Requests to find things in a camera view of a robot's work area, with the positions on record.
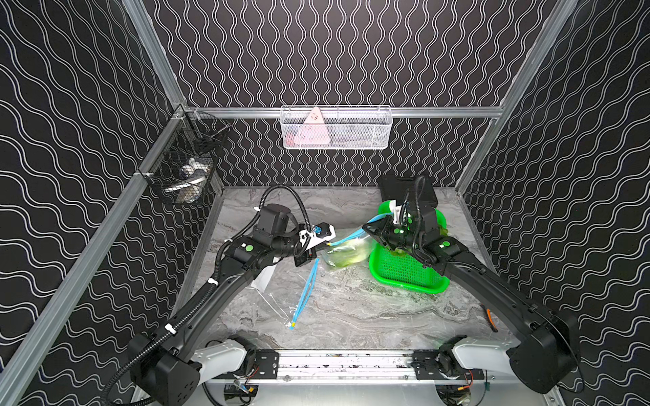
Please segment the clear zip-top bag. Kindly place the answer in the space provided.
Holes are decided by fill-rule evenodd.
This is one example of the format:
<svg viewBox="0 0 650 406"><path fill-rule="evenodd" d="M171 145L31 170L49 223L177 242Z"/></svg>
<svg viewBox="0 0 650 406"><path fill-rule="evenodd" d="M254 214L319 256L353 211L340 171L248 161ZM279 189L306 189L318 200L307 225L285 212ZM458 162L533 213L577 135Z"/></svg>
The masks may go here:
<svg viewBox="0 0 650 406"><path fill-rule="evenodd" d="M296 267L285 260L265 268L253 281L258 292L279 320L294 330L316 286L320 260Z"/></svg>
<svg viewBox="0 0 650 406"><path fill-rule="evenodd" d="M378 242L362 227L327 244L318 257L328 266L344 268L368 262Z"/></svg>

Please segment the cabbage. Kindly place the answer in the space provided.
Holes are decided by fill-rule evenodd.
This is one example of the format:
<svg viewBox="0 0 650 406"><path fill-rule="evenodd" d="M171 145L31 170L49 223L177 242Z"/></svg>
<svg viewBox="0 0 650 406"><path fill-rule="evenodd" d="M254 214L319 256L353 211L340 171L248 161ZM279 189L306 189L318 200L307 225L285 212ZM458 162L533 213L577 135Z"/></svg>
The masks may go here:
<svg viewBox="0 0 650 406"><path fill-rule="evenodd" d="M358 247L334 247L323 253L323 260L330 267L348 267L367 260L370 250Z"/></svg>

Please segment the green plastic basket tray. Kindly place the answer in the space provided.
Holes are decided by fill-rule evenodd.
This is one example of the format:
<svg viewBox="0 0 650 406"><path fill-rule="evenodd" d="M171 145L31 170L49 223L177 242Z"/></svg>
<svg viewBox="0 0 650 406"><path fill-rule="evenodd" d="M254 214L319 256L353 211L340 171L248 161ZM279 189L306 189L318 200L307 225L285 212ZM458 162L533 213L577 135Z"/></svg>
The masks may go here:
<svg viewBox="0 0 650 406"><path fill-rule="evenodd" d="M424 268L403 250L391 251L380 243L369 256L372 276L381 284L422 294L440 294L448 289L450 280L432 268Z"/></svg>

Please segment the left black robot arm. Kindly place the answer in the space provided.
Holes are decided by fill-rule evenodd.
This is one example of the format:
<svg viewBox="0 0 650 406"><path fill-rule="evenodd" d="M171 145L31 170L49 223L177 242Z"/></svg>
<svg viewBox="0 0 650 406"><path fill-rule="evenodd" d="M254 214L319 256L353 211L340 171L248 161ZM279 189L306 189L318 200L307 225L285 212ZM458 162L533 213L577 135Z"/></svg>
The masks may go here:
<svg viewBox="0 0 650 406"><path fill-rule="evenodd" d="M140 334L130 340L128 361L108 380L100 402L112 405L111 392L124 376L147 393L140 405L182 405L198 387L224 373L247 374L255 350L241 339L229 339L211 348L200 348L199 339L229 303L250 286L265 270L285 258L296 266L316 259L335 237L329 223L314 224L306 205L289 186L303 220L298 222L291 209L267 202L280 187L262 194L255 215L245 227L227 239L218 251L211 277L150 336Z"/></svg>

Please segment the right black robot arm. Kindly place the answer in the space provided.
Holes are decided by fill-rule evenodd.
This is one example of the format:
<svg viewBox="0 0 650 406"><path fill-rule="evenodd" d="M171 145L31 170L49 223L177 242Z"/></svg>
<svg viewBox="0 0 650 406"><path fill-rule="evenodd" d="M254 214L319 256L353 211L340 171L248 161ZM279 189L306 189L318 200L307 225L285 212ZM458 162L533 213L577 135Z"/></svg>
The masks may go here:
<svg viewBox="0 0 650 406"><path fill-rule="evenodd" d="M529 299L485 267L458 240L446 236L438 220L438 200L426 176L379 180L391 213L364 225L379 245L414 258L426 273L450 277L505 322L519 345L506 355L514 374L535 392L556 386L580 362L577 318L567 311L552 311Z"/></svg>

